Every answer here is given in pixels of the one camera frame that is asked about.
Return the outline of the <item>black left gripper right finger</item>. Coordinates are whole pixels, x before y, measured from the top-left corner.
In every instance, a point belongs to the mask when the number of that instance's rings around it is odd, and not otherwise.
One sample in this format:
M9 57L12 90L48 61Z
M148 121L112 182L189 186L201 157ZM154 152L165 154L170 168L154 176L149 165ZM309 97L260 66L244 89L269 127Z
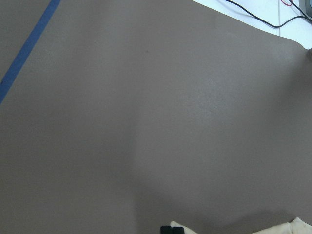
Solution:
M183 227L172 227L172 234L185 234Z

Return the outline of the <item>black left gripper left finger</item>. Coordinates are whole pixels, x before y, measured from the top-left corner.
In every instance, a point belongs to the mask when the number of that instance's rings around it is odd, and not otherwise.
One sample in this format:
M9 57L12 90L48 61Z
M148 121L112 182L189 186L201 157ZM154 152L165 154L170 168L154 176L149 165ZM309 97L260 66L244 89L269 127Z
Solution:
M172 234L172 227L171 226L161 226L160 227L160 234Z

